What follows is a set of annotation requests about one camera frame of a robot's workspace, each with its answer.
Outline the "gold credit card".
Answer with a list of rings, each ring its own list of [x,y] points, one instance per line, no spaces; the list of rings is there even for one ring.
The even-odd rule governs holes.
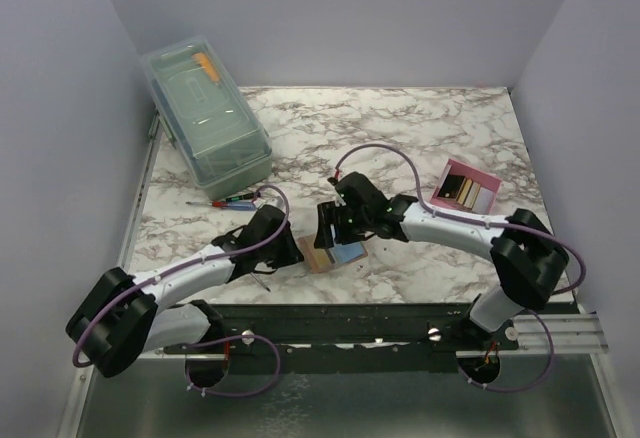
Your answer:
[[[307,262],[313,273],[322,273],[333,266],[333,262],[326,250],[311,248],[308,252]]]

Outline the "green black handled screwdriver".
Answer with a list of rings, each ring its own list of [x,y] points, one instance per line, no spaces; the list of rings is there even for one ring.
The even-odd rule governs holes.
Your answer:
[[[223,201],[227,203],[238,202],[238,201],[251,201],[251,200],[254,200],[257,196],[259,196],[259,194],[256,195],[255,193],[246,193],[242,195],[235,195],[232,197],[225,198]]]

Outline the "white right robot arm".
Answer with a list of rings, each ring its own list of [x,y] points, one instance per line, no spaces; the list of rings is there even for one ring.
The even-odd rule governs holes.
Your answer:
[[[386,197],[358,172],[330,182],[336,197],[317,206],[315,248],[377,237],[437,244],[494,265],[497,285],[470,305],[460,324],[461,340],[471,349],[493,342],[520,312],[543,309],[568,265],[565,248],[529,210],[504,216],[429,208],[416,196]]]

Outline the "tan leather card holder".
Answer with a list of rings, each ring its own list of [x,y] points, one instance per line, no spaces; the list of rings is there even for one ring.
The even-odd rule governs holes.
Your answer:
[[[308,256],[309,250],[311,248],[314,248],[313,246],[314,239],[315,239],[315,235],[303,236],[297,239],[298,247],[304,256],[305,263],[308,265],[308,267],[309,267],[309,264],[307,262],[307,256]],[[366,249],[361,243],[352,243],[349,245],[336,245],[331,249],[324,249],[324,250],[327,251],[327,253],[331,258],[331,261],[333,262],[332,268],[329,270],[326,270],[325,272],[329,272],[343,265],[347,265],[352,262],[358,261],[360,259],[365,258],[368,255]]]

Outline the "yellow black handled screwdriver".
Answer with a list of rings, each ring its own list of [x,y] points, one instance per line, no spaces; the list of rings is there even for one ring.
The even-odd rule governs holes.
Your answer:
[[[257,273],[251,274],[252,278],[267,292],[271,292],[271,288],[265,283],[265,281]]]

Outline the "aluminium front rail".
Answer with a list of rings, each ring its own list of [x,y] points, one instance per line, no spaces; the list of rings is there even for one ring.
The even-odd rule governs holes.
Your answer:
[[[496,337],[489,340],[487,345],[469,346],[455,345],[453,350],[457,358],[475,358],[484,355],[491,348],[491,353],[496,357],[504,353],[505,356],[516,355],[544,355],[551,350],[547,332],[542,325],[546,326],[548,334],[554,346],[556,355],[594,355],[609,352],[609,346],[606,341],[604,331],[600,325],[599,318],[596,314],[549,314],[542,315],[541,321],[532,315],[517,316],[513,323],[508,325],[500,335],[502,338]],[[435,352],[445,352],[444,328],[439,328],[438,336],[429,335],[426,344],[433,345],[431,348]],[[363,343],[320,343],[320,344],[282,344],[286,348],[286,353],[292,353],[291,350],[311,349],[320,350],[320,347],[329,347],[331,351],[349,351],[354,349],[378,350],[402,348],[409,346],[409,341],[385,341],[383,338],[375,338],[372,342]],[[189,355],[202,354],[211,359],[220,358],[221,353],[191,351],[186,345],[179,345],[165,348],[148,348],[140,355],[142,358],[152,358],[154,356],[165,357],[170,355]]]

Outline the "grey credit card stack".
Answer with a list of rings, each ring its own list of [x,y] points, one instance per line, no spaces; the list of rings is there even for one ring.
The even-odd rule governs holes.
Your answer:
[[[477,181],[462,175],[448,174],[440,186],[437,197],[474,213],[487,213],[494,195],[491,189]]]

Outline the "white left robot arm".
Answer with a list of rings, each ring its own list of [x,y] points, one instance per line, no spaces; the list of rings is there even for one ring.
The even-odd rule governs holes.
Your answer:
[[[260,264],[277,270],[302,260],[289,213],[264,205],[248,224],[186,259],[139,274],[112,268],[66,325],[75,343],[72,363],[77,368],[93,365],[104,377],[113,377],[143,352],[156,317],[181,300],[250,275]]]

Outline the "pink plastic card tray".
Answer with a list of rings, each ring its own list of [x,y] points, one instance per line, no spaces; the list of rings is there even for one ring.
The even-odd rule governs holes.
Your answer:
[[[489,214],[502,180],[471,165],[449,158],[429,199],[437,207]]]

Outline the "clear green plastic storage box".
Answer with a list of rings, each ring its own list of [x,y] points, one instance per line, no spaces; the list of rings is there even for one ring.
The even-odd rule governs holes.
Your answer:
[[[198,52],[217,68],[219,85],[192,59]],[[160,123],[197,189],[217,200],[271,175],[269,135],[205,38],[149,52],[140,61]]]

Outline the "orange tool inside box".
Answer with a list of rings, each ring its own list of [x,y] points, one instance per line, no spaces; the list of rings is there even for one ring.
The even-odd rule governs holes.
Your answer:
[[[199,65],[203,69],[205,74],[209,77],[209,79],[214,84],[216,85],[220,84],[221,82],[220,74],[206,53],[204,52],[194,53],[192,55],[192,59],[197,65]]]

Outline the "blue red handled screwdriver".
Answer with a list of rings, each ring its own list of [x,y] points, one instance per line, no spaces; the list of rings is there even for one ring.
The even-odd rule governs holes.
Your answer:
[[[253,211],[256,205],[252,201],[212,201],[212,202],[194,202],[187,201],[188,206],[198,206],[217,209],[228,209],[235,211]]]

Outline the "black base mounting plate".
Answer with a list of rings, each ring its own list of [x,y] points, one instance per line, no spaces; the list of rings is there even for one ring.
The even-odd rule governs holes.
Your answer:
[[[206,341],[252,332],[274,343],[281,356],[281,370],[297,374],[347,374],[426,371],[454,373],[458,361],[455,345],[475,348],[512,324],[507,321],[493,335],[481,336],[462,321],[466,303],[453,304],[346,304],[346,305],[214,305],[213,320]],[[429,335],[444,328],[445,352],[435,352],[426,344]],[[375,338],[409,341],[394,350],[354,349],[331,351],[287,350],[282,344],[363,343]]]

